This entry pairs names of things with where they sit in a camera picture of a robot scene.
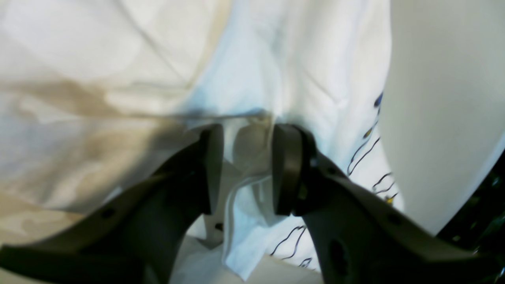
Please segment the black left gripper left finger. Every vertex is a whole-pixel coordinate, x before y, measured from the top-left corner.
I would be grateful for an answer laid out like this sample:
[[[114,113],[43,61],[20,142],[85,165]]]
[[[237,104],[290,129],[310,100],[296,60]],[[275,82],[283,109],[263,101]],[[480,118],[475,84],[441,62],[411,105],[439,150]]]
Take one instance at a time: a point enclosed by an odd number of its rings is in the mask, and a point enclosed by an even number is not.
[[[188,229],[216,211],[223,151],[222,125],[203,127],[152,176],[74,226],[3,245],[1,267],[56,284],[168,283]]]

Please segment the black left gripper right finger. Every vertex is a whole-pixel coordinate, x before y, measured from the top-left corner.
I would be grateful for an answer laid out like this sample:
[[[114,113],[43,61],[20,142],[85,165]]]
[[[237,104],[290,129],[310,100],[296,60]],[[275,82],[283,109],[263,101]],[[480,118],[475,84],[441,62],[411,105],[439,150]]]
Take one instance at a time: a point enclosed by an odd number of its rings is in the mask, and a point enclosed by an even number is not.
[[[303,218],[326,284],[490,284],[503,272],[352,182],[302,127],[274,126],[272,175],[274,211]]]

